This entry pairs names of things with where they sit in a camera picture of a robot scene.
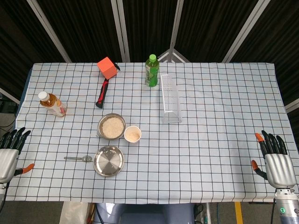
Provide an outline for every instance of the bottle cap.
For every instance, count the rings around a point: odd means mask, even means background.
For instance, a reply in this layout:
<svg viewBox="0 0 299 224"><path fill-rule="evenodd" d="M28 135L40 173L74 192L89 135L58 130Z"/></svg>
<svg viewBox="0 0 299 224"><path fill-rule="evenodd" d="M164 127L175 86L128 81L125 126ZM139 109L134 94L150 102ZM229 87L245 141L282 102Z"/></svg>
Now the bottle cap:
<svg viewBox="0 0 299 224"><path fill-rule="evenodd" d="M38 97L41 101L48 101L49 98L50 98L50 95L45 92L45 91L41 91L39 94L38 94Z"/></svg>
<svg viewBox="0 0 299 224"><path fill-rule="evenodd" d="M157 59L156 55L150 55L150 56L149 56L149 61L150 61L150 62L155 62L156 59Z"/></svg>

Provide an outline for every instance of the green bottle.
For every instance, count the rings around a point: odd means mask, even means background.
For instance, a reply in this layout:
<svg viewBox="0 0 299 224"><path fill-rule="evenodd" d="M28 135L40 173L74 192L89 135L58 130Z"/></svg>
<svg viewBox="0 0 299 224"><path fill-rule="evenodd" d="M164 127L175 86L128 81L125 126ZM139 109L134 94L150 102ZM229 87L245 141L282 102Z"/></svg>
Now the green bottle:
<svg viewBox="0 0 299 224"><path fill-rule="evenodd" d="M150 55L145 63L146 77L145 84L149 87L156 86L158 83L159 61L156 55Z"/></svg>

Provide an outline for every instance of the small cup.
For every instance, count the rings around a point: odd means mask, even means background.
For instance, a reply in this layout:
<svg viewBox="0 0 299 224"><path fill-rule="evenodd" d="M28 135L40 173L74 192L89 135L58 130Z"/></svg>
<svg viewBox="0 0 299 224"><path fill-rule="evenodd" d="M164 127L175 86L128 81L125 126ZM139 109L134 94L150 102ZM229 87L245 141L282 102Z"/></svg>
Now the small cup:
<svg viewBox="0 0 299 224"><path fill-rule="evenodd" d="M141 138L141 131L137 126L130 126L126 128L124 136L128 142L136 143Z"/></svg>

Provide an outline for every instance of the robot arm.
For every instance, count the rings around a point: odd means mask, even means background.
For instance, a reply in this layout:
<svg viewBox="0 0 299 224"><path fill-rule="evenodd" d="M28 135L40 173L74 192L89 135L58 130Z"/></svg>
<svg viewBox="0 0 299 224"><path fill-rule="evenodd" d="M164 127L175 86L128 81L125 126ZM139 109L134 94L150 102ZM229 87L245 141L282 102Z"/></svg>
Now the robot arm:
<svg viewBox="0 0 299 224"><path fill-rule="evenodd" d="M264 139L256 133L263 158L265 159L266 172L261 171L256 162L251 161L253 170L268 180L276 188L275 201L280 221L282 224L299 224L299 201L291 190L297 184L293 163L287 154L284 141L277 135L262 131Z"/></svg>
<svg viewBox="0 0 299 224"><path fill-rule="evenodd" d="M25 140L30 134L30 131L23 131L25 127L19 131L13 130L7 132L0 139L0 212L3 208L9 182L13 176L24 174L33 169L34 164L30 164L26 168L16 169L19 155L25 144Z"/></svg>

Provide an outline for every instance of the plastic bottle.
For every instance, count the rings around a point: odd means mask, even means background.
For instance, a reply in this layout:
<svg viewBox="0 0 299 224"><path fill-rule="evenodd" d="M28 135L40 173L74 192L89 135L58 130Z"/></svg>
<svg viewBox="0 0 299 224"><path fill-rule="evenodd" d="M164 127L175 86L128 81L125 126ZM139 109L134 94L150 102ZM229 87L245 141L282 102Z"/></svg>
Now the plastic bottle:
<svg viewBox="0 0 299 224"><path fill-rule="evenodd" d="M150 55L145 63L146 77L145 84L149 87L156 86L158 83L159 61L156 55Z"/></svg>
<svg viewBox="0 0 299 224"><path fill-rule="evenodd" d="M42 91L38 94L41 100L41 105L47 108L47 110L59 117L63 117L66 113L66 107L61 101L53 94Z"/></svg>

